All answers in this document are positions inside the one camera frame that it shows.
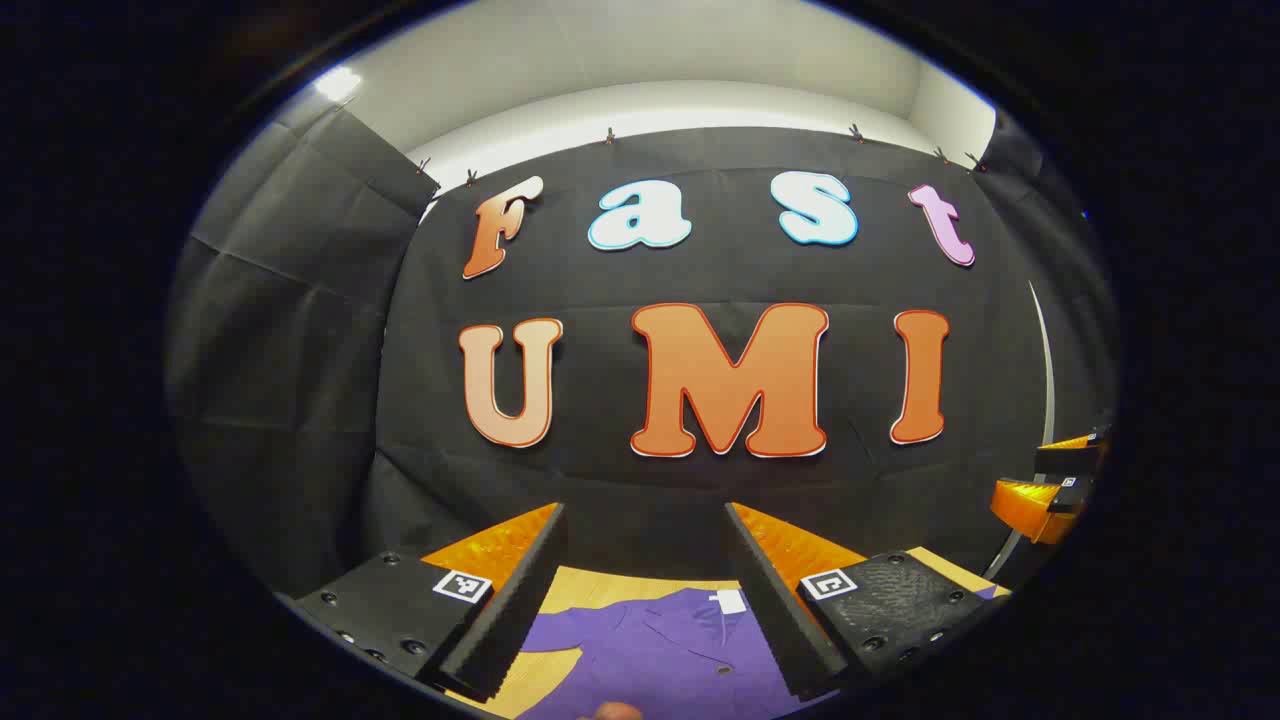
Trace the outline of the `ceiling light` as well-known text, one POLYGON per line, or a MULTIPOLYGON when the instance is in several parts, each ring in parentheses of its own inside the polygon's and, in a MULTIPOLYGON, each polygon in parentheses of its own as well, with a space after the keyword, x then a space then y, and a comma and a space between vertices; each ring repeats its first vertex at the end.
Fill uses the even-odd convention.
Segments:
POLYGON ((330 102, 339 105, 353 100, 364 83, 364 77, 348 65, 337 65, 319 76, 314 90, 330 102))

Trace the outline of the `black backdrop cloth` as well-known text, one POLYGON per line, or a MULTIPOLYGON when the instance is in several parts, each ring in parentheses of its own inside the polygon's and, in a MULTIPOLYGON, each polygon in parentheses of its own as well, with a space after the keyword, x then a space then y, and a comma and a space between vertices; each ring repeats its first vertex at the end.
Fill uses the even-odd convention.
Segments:
POLYGON ((736 501, 863 553, 983 573, 995 483, 1114 405, 1114 301, 1082 202, 1001 120, 986 169, 765 128, 589 143, 436 193, 348 111, 310 101, 232 160, 175 270, 165 389, 230 546, 307 594, 380 550, 431 552, 545 503, 572 568, 726 579, 736 501), (728 357, 810 304, 809 457, 630 447, 653 304, 701 309, 728 357))

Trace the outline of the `purple shirt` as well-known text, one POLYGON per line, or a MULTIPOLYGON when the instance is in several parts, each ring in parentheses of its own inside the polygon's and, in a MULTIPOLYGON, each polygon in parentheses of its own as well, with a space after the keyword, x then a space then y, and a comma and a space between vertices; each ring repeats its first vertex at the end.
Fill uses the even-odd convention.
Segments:
POLYGON ((541 614, 522 651, 579 650, 566 679, 516 720, 585 720, 627 705, 641 720, 780 720, 847 691, 795 694, 767 639, 765 620, 795 597, 765 587, 686 588, 657 600, 541 614))

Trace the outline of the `white pole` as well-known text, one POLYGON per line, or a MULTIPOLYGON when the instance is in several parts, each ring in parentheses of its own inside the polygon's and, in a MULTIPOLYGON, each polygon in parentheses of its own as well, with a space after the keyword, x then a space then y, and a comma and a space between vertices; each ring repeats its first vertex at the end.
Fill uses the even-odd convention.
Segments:
MULTIPOLYGON (((1028 288, 1030 292, 1032 301, 1034 304, 1037 320, 1039 323, 1039 337, 1042 345, 1042 363, 1043 363, 1043 382, 1044 382, 1044 402, 1043 402, 1043 421, 1042 432, 1038 446, 1047 445, 1053 438, 1055 420, 1056 420, 1056 388, 1053 377, 1053 357, 1050 345, 1050 333, 1047 323, 1044 319, 1044 310, 1041 305, 1039 296, 1036 291, 1034 284, 1029 281, 1028 288)), ((998 582, 998 578, 1005 571, 1005 568, 1011 562, 1021 548, 1033 544, 1033 537, 1023 534, 1019 530, 1010 530, 1007 539, 1005 541, 1001 550, 992 559, 989 566, 986 571, 986 578, 992 582, 998 582)))

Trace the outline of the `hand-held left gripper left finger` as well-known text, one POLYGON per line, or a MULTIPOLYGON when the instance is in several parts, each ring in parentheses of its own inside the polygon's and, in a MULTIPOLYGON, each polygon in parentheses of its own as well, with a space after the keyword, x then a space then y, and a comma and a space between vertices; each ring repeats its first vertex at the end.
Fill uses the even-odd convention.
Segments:
POLYGON ((415 682, 497 696, 568 543, 548 503, 420 556, 384 550, 297 600, 305 616, 415 682))

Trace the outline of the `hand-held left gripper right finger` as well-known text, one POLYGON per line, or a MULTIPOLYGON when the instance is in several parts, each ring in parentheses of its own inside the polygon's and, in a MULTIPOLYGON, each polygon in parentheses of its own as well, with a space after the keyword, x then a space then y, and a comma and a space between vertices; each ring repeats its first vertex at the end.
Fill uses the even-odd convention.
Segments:
POLYGON ((899 679, 1012 596, 928 550, 864 556, 741 503, 724 515, 739 584, 800 700, 899 679))

